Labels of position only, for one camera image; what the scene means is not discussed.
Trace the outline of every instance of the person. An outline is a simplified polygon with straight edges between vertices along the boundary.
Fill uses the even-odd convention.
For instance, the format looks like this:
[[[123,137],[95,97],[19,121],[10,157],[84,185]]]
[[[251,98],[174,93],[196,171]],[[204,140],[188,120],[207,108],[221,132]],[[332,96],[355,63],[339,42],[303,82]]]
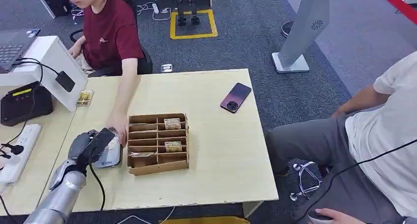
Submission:
[[[417,52],[414,52],[340,106],[331,118],[279,126],[265,132],[276,175],[288,173],[292,158],[330,168],[320,188],[293,213],[294,221],[308,223],[304,214],[316,209],[337,218],[333,223],[338,224],[399,224],[406,217],[415,221],[417,143],[356,166],[336,176],[331,186],[329,183],[341,170],[417,139],[416,92]],[[381,107],[358,112],[378,106]]]
[[[83,71],[91,74],[104,67],[114,67],[111,75],[120,75],[118,94],[107,120],[120,141],[126,142],[127,110],[136,91],[137,74],[144,69],[145,56],[139,41],[132,8],[123,0],[70,0],[84,9],[84,35],[69,49],[80,60]]]

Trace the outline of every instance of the laptop keyboard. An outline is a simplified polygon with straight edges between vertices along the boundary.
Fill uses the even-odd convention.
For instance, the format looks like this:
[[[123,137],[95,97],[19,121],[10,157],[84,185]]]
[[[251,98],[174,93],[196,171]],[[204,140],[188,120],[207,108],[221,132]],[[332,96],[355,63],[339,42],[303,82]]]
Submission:
[[[0,44],[0,63],[9,63],[23,48],[23,44],[2,45]]]

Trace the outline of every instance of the gray floor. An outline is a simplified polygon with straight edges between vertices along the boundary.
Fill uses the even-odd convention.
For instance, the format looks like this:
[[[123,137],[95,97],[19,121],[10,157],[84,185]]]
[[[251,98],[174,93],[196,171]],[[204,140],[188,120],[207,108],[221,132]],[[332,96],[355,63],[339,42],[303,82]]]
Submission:
[[[0,10],[2,29],[39,27],[42,28],[42,35],[58,35],[66,46],[71,45],[68,34],[79,29],[79,25],[74,26],[68,17],[51,20],[38,0],[16,1],[0,0],[4,7],[9,7]],[[213,0],[213,11],[219,33],[217,38],[171,40],[169,21],[152,20],[151,11],[144,11],[138,17],[141,42],[153,59],[155,71],[159,71],[159,66],[164,63],[172,63],[178,72],[248,68],[265,128],[328,117],[350,98],[348,89],[337,74],[338,68],[335,64],[332,67],[316,44],[305,54],[310,72],[286,75],[275,72],[270,55],[278,51],[284,41],[279,35],[280,25],[295,15],[287,0]],[[344,41],[354,42],[349,38]],[[369,61],[363,55],[354,58]],[[355,71],[357,69],[352,68],[350,74],[359,78],[361,72],[357,74]],[[299,199],[294,203],[289,199],[290,192],[298,191],[294,172],[289,177],[277,178],[276,183],[280,200],[261,205],[249,218],[251,223],[288,223],[291,211],[304,201]],[[114,224],[129,215],[156,223],[168,213],[169,209],[77,213],[71,216],[70,223]],[[243,212],[240,204],[179,207],[172,217],[202,216],[242,217]],[[5,218],[0,220],[2,223],[8,221]]]
[[[298,10],[301,0],[288,0]],[[330,24],[317,38],[351,94],[417,51],[417,26],[386,0],[330,0]]]

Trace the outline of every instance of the cardboard organizer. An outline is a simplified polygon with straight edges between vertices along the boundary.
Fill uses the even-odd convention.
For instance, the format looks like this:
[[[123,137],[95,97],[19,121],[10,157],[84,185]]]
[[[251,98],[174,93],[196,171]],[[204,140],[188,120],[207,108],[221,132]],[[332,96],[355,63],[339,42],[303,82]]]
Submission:
[[[181,129],[167,130],[164,120],[179,118]],[[181,143],[181,152],[167,152],[165,142]],[[188,122],[183,113],[129,117],[127,165],[138,176],[189,167]]]

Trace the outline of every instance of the wooden table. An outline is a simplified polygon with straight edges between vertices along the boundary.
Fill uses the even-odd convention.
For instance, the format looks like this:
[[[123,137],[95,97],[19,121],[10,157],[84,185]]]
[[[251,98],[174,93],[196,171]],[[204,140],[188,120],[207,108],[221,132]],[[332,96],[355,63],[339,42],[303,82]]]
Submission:
[[[14,88],[16,87],[0,87],[0,98]],[[42,131],[19,181],[8,186],[1,194],[12,215],[29,214],[35,210],[71,124],[74,113],[69,112],[62,104],[55,103],[54,107],[54,112],[50,115],[28,122],[41,125]],[[0,125],[1,143],[15,137],[22,126],[23,123],[14,127]],[[5,215],[3,206],[0,206],[0,216]]]
[[[124,149],[121,166],[96,170],[106,192],[105,210],[239,202],[249,216],[264,200],[278,199],[253,93],[236,114],[219,106],[237,82],[251,86],[247,69],[138,78],[129,115],[186,113],[190,168],[136,177],[127,171]],[[89,79],[86,89],[94,90],[92,102],[75,112],[55,168],[78,134],[103,128],[118,83],[118,77]],[[90,171],[87,177],[74,212],[100,209],[99,185]]]

